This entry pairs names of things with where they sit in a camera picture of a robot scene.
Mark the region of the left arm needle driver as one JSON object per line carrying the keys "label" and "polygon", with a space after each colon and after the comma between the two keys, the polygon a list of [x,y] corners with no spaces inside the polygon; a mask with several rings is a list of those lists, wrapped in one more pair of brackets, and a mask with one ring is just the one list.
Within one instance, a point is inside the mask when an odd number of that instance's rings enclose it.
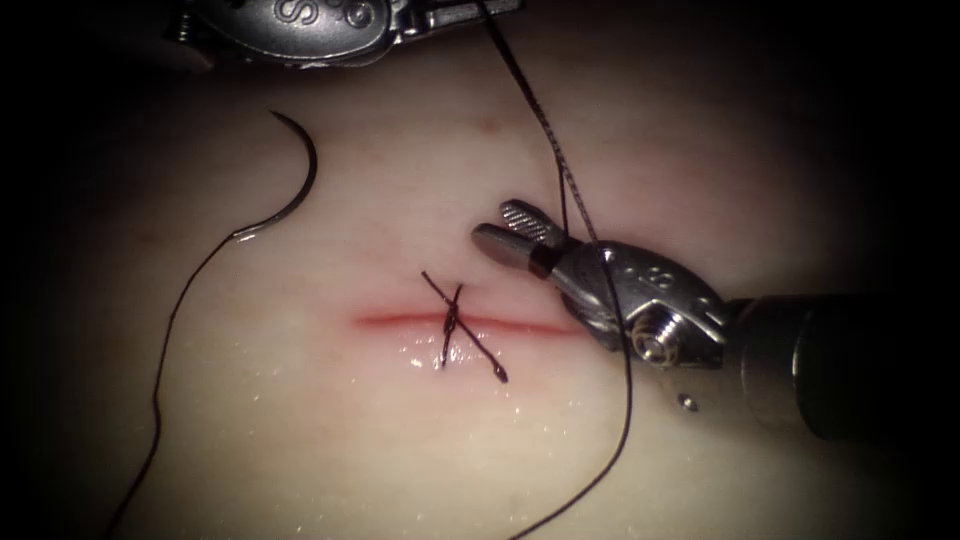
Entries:
{"label": "left arm needle driver", "polygon": [[355,67],[392,47],[396,15],[391,1],[179,1],[167,37],[249,61]]}

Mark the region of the right arm needle driver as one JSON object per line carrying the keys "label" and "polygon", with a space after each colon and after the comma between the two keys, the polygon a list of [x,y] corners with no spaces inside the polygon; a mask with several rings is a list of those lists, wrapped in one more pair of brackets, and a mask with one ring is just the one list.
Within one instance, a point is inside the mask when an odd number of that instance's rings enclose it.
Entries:
{"label": "right arm needle driver", "polygon": [[718,369],[730,312],[698,275],[656,252],[599,241],[573,249],[550,282],[568,312],[610,351],[654,367]]}

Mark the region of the right arm needle driver jaw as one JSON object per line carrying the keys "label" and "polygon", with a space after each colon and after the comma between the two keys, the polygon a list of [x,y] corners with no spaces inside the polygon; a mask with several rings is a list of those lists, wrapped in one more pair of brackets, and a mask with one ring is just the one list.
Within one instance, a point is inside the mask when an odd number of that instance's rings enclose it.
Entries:
{"label": "right arm needle driver jaw", "polygon": [[474,245],[493,261],[546,279],[561,260],[561,252],[497,225],[483,223],[470,233]]}
{"label": "right arm needle driver jaw", "polygon": [[506,227],[526,239],[551,248],[560,248],[568,240],[567,232],[532,204],[510,199],[499,208]]}

